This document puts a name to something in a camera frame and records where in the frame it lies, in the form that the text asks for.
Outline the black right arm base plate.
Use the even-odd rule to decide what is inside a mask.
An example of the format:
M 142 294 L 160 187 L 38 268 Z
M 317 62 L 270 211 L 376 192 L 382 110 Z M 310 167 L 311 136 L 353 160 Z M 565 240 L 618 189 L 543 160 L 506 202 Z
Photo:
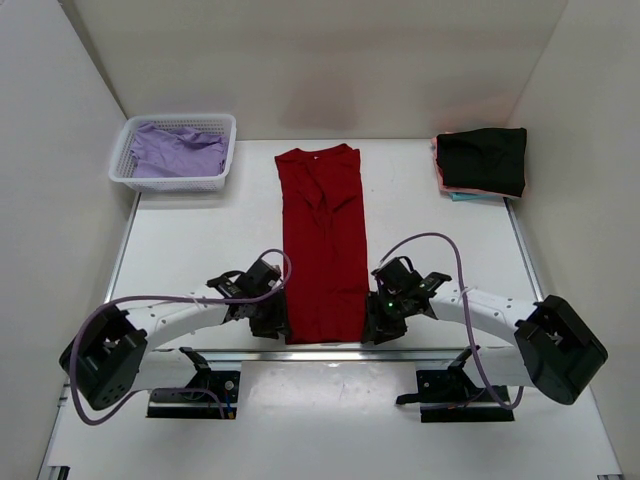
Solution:
M 475 366 L 469 348 L 453 359 L 418 362 L 417 391 L 399 395 L 395 405 L 418 405 L 422 423 L 514 421 L 514 413 L 502 408 L 483 384 L 477 386 L 464 372 L 465 366 Z

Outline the red t shirt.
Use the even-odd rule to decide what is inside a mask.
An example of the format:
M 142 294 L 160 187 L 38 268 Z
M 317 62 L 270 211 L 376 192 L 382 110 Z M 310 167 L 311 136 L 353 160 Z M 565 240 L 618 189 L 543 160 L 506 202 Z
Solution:
M 275 157 L 282 192 L 289 344 L 358 342 L 369 291 L 358 149 L 340 144 Z

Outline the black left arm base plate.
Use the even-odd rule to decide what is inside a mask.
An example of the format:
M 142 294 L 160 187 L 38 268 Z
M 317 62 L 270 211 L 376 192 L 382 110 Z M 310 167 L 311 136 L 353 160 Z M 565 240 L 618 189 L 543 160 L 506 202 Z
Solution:
M 234 420 L 238 414 L 241 364 L 211 362 L 189 348 L 164 349 L 145 359 L 149 419 Z

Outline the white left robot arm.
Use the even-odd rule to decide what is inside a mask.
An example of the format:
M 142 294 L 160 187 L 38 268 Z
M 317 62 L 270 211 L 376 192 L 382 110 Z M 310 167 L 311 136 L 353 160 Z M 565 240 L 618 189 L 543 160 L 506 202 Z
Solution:
M 293 269 L 289 258 L 283 262 L 272 265 L 259 256 L 248 270 L 225 272 L 183 296 L 126 296 L 100 305 L 59 359 L 78 416 L 97 426 L 85 405 L 111 418 L 141 391 L 206 402 L 225 415 L 230 407 L 211 382 L 208 362 L 194 348 L 171 343 L 238 320 L 247 320 L 258 337 L 288 335 L 284 288 Z

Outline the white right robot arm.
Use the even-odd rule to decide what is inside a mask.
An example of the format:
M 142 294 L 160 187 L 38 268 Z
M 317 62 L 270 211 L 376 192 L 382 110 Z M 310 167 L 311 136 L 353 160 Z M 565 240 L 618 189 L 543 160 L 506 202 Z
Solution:
M 377 288 L 367 296 L 365 343 L 402 337 L 413 316 L 457 323 L 504 341 L 502 347 L 483 347 L 471 339 L 449 365 L 449 391 L 460 400 L 473 399 L 491 383 L 535 387 L 571 405 L 608 360 L 604 345 L 561 297 L 531 302 L 461 288 L 446 274 L 421 275 L 405 256 L 389 260 L 372 276 Z

